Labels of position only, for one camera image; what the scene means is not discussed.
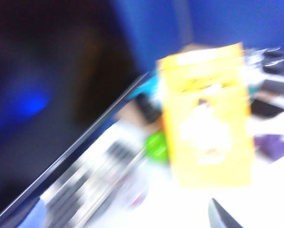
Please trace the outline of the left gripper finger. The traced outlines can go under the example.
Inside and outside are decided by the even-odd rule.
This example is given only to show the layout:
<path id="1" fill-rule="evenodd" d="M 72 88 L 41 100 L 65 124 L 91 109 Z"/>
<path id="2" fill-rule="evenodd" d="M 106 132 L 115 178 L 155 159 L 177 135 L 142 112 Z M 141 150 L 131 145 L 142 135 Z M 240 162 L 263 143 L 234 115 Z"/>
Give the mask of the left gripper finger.
<path id="1" fill-rule="evenodd" d="M 242 226 L 214 199 L 208 204 L 211 228 L 242 228 Z"/>

